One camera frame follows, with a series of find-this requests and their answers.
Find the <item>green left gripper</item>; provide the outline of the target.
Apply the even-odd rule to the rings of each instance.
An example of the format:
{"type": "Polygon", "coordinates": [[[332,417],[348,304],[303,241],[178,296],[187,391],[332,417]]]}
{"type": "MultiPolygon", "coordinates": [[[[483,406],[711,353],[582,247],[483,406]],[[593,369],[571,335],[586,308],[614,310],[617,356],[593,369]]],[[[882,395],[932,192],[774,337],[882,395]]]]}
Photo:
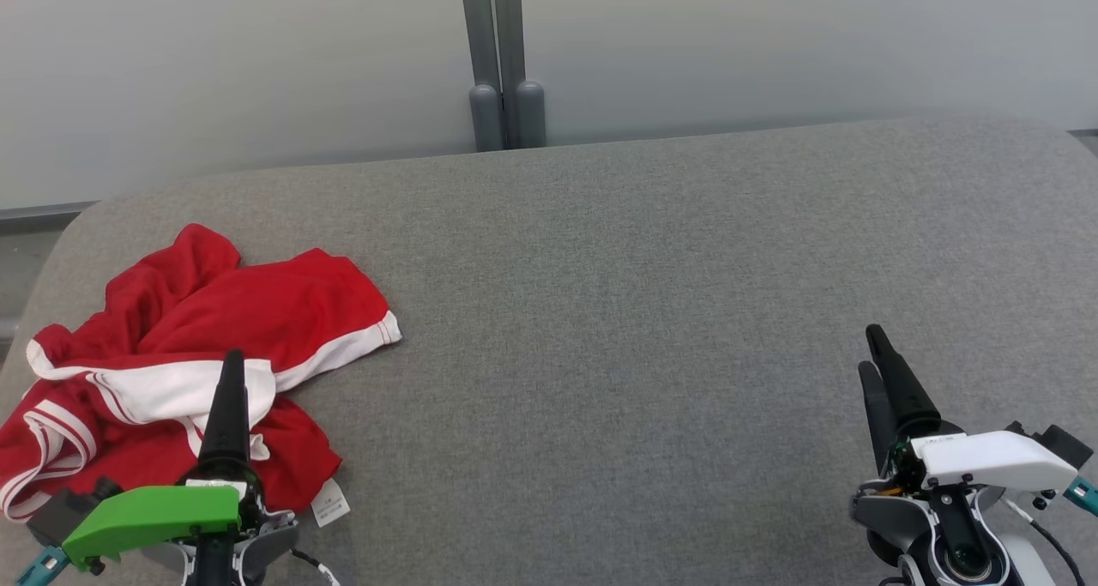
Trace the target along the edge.
{"type": "Polygon", "coordinates": [[[232,350],[222,363],[199,473],[173,486],[144,486],[113,495],[63,540],[79,570],[135,550],[168,548],[181,573],[262,573],[299,542],[294,512],[270,511],[262,483],[250,469],[250,413],[244,354],[232,350]]]}

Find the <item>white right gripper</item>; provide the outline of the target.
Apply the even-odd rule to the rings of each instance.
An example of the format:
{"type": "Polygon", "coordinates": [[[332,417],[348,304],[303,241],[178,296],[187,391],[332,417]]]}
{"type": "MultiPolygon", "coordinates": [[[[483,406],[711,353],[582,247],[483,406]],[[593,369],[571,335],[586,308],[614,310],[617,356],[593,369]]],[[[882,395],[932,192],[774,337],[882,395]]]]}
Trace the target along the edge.
{"type": "Polygon", "coordinates": [[[1078,469],[1030,435],[937,435],[941,414],[882,325],[867,325],[866,340],[873,363],[858,373],[881,477],[852,497],[856,523],[940,523],[944,510],[981,523],[996,489],[1078,504],[1078,469]]]}

